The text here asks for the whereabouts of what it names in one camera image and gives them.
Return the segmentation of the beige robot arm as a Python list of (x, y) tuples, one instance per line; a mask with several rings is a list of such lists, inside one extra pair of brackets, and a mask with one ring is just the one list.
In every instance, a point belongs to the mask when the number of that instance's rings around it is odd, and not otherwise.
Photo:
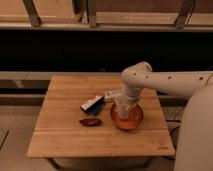
[(213, 71), (153, 72), (140, 62), (121, 73), (123, 93), (135, 103), (143, 88), (188, 101), (182, 115), (174, 171), (213, 171)]

